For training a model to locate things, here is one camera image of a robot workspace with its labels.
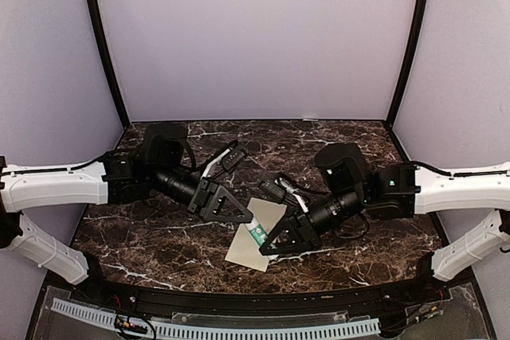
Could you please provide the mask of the green white glue stick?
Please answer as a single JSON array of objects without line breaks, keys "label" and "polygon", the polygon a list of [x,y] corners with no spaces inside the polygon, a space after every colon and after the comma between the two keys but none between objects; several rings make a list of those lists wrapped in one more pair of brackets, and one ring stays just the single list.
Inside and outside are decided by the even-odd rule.
[{"label": "green white glue stick", "polygon": [[245,224],[250,236],[255,240],[258,247],[262,247],[267,240],[267,232],[260,223],[248,223]]}]

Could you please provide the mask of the beige paper envelope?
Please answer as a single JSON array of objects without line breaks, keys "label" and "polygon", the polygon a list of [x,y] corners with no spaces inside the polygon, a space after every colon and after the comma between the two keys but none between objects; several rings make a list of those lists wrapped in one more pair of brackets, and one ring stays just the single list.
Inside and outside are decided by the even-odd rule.
[{"label": "beige paper envelope", "polygon": [[253,214],[253,219],[248,224],[239,225],[225,261],[266,272],[269,262],[275,260],[277,256],[264,256],[259,248],[276,223],[284,216],[286,206],[252,197],[248,210]]}]

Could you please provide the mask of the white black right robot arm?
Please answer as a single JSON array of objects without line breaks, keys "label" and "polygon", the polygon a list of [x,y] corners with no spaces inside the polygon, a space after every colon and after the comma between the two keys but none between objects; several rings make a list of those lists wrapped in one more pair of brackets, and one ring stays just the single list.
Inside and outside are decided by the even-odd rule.
[{"label": "white black right robot arm", "polygon": [[301,254],[317,249],[321,236],[350,218],[412,218],[459,209],[488,209],[475,228],[444,248],[425,254],[417,278],[406,287],[414,303],[424,303],[437,281],[457,274],[509,241],[509,164],[442,170],[424,162],[405,162],[371,173],[354,143],[322,148],[314,163],[328,192],[282,217],[263,240],[264,256]]}]

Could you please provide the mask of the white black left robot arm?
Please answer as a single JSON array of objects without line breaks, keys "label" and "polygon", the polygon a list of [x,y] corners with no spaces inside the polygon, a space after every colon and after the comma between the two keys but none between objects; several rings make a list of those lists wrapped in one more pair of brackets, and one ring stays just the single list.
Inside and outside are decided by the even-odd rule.
[{"label": "white black left robot arm", "polygon": [[55,205],[126,205],[159,192],[204,221],[249,224],[253,214],[221,185],[212,171],[230,172],[246,152],[231,142],[198,165],[187,129],[177,123],[149,125],[136,147],[110,150],[88,162],[17,166],[1,162],[1,246],[67,283],[81,284],[96,305],[112,299],[98,261],[38,228],[25,209]]}]

